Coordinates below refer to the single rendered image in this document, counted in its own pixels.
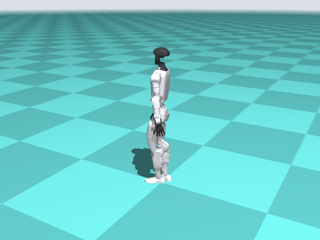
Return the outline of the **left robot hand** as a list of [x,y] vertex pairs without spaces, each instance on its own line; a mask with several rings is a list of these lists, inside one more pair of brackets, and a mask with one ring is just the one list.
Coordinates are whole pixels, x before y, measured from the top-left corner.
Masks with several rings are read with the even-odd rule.
[[[156,127],[155,127],[155,130],[154,130],[154,132],[153,132],[153,134],[155,134],[155,132],[156,132],[156,136],[158,137],[158,133],[159,133],[159,136],[163,136],[163,134],[165,135],[165,131],[164,131],[164,128],[163,128],[163,126],[162,126],[162,120],[161,120],[161,118],[160,118],[160,124],[156,124],[156,120],[154,119],[154,123],[155,123],[155,125],[156,125]],[[163,131],[163,132],[162,132]],[[160,134],[161,133],[161,134]]]

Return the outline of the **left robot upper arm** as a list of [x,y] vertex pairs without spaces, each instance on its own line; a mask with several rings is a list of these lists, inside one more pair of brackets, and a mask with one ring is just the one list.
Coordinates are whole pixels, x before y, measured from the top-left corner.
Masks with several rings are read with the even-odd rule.
[[161,82],[161,73],[155,72],[151,75],[151,83],[152,83],[152,91],[154,93],[154,96],[150,98],[150,101],[152,102],[153,98],[158,98],[160,101],[160,82]]

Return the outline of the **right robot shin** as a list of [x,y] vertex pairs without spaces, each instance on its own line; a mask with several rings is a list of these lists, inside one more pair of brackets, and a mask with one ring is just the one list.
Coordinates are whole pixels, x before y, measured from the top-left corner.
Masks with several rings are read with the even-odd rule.
[[[168,143],[168,142],[167,142]],[[169,145],[169,143],[168,143]],[[170,145],[169,145],[170,147]],[[163,152],[163,155],[162,155],[162,175],[163,176],[167,176],[168,174],[168,163],[169,163],[169,157],[170,157],[170,150],[168,149],[167,151],[164,151]]]

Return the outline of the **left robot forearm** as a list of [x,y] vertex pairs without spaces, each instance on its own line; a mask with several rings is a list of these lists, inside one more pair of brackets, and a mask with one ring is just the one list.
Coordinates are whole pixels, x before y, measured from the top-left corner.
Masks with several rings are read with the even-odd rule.
[[153,108],[153,117],[155,118],[155,122],[156,124],[160,124],[161,120],[160,120],[160,102],[159,99],[157,97],[154,97],[152,100],[152,108]]

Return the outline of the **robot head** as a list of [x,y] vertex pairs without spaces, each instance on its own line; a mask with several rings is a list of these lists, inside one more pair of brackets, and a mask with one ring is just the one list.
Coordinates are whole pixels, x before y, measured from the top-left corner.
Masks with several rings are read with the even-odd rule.
[[155,55],[155,64],[158,65],[158,67],[160,67],[160,70],[166,72],[168,69],[166,68],[165,63],[160,61],[160,58],[169,56],[169,50],[165,47],[158,47],[155,50],[153,50],[153,53]]

